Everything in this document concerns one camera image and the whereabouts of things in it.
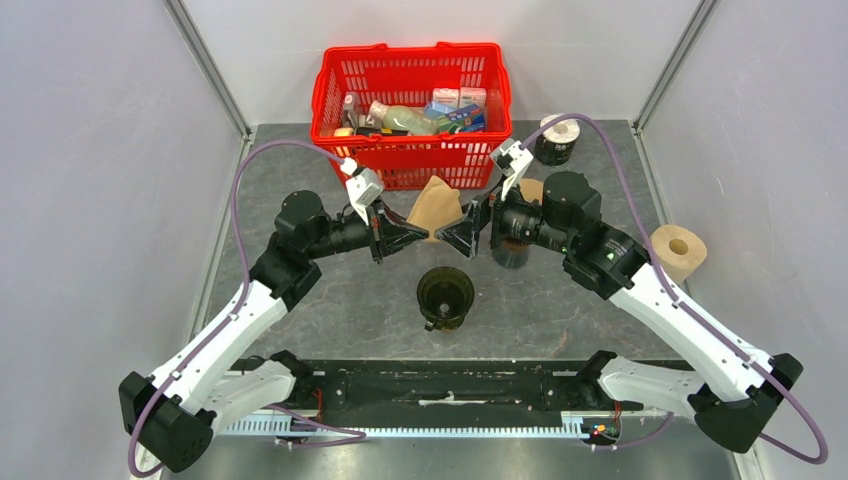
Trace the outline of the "dark dripper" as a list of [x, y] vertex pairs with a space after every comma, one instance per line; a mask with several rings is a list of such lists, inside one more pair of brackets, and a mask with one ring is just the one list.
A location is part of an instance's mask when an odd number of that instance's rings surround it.
[[476, 298], [470, 277], [462, 270], [443, 266], [427, 271], [416, 288], [424, 328], [453, 331], [462, 326]]

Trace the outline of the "brown paper coffee filter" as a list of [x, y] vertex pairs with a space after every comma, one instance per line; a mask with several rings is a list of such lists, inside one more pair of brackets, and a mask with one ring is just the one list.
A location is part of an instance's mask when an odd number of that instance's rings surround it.
[[544, 183], [537, 179], [523, 178], [520, 180], [520, 191], [526, 202], [540, 204], [543, 199]]

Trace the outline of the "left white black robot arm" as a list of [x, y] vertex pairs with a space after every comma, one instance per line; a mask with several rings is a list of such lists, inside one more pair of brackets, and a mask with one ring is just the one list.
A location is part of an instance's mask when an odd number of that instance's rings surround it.
[[254, 411], [281, 401], [296, 409], [311, 401], [310, 369], [289, 352], [272, 355], [255, 373], [222, 378], [315, 286], [321, 277], [317, 259], [367, 249], [381, 262], [429, 235], [381, 198], [362, 213], [331, 217], [308, 190], [283, 200], [275, 227], [247, 283], [213, 321], [153, 373], [131, 372], [118, 387], [131, 445], [143, 446], [173, 472], [192, 466], [221, 430]]

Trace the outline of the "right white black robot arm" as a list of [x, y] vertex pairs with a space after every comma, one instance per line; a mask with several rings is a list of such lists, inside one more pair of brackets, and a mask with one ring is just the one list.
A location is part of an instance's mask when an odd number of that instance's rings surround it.
[[493, 242], [515, 240], [561, 254], [574, 282], [641, 321], [687, 362], [678, 370], [599, 351], [577, 382], [588, 408], [613, 400], [654, 407], [694, 421], [716, 444], [744, 453], [802, 373], [793, 356], [753, 347], [694, 306], [637, 240], [602, 220], [601, 196], [581, 174], [550, 175], [541, 200], [532, 203], [494, 188], [436, 237], [473, 257], [484, 229]]

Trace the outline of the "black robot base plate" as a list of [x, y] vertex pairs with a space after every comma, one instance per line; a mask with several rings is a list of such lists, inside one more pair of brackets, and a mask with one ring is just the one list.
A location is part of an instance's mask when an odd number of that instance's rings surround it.
[[308, 360], [284, 407], [351, 428], [554, 427], [563, 412], [641, 411], [570, 360]]

